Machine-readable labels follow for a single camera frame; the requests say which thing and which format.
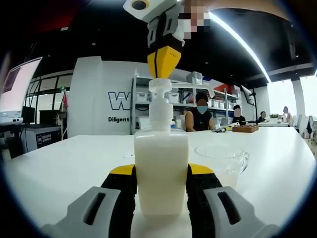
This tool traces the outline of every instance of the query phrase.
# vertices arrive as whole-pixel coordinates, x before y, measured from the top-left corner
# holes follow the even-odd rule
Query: soap dispenser bottle
[[[171,129],[173,105],[164,98],[171,89],[169,79],[149,82],[149,90],[156,93],[149,111],[152,128],[134,136],[138,195],[144,216],[178,215],[182,211],[189,143],[186,132]]]

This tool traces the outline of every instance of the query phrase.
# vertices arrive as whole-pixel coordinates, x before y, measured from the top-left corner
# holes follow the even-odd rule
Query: fluorescent light strip
[[[213,20],[215,23],[219,24],[223,29],[225,29],[227,32],[229,32],[247,50],[247,52],[252,56],[254,61],[258,64],[260,70],[262,71],[262,73],[266,77],[267,82],[271,83],[272,81],[269,78],[269,75],[267,74],[267,72],[266,72],[265,68],[263,67],[262,63],[260,62],[259,58],[253,52],[253,50],[250,48],[250,46],[248,46],[248,44],[230,26],[228,26],[219,17],[217,17],[216,15],[214,15],[211,12],[209,12],[209,17],[211,20]]]

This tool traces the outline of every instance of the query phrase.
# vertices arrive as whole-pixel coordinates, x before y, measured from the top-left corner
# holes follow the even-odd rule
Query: desk
[[[258,123],[258,126],[260,127],[288,127],[288,122],[282,122],[282,123],[269,123],[269,122],[260,122]]]
[[[254,133],[189,132],[188,136],[192,163],[208,165],[194,149],[213,142],[235,144],[250,153],[236,190],[266,224],[286,222],[308,191],[316,169],[309,147],[290,127],[264,127]],[[100,186],[111,169],[134,163],[134,158],[124,158],[131,152],[133,136],[82,135],[19,156],[6,163],[4,171],[18,201],[41,227],[61,220],[67,206],[92,186]],[[191,237],[188,214],[165,236],[140,228],[137,199],[132,237],[137,237],[138,229],[146,234],[139,237]]]

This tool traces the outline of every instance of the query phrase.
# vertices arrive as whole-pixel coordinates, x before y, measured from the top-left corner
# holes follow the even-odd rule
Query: black ceiling
[[[99,2],[83,7],[66,31],[56,29],[15,41],[12,66],[43,56],[36,75],[45,75],[73,69],[77,58],[85,56],[146,62],[146,23],[123,10],[124,0]],[[241,9],[219,9],[214,14],[248,43],[267,71],[312,62],[299,33],[280,17]],[[297,58],[292,59],[290,44],[295,46]],[[247,51],[214,22],[186,40],[178,68],[231,84],[261,73]],[[257,87],[265,82],[262,78],[248,84]]]

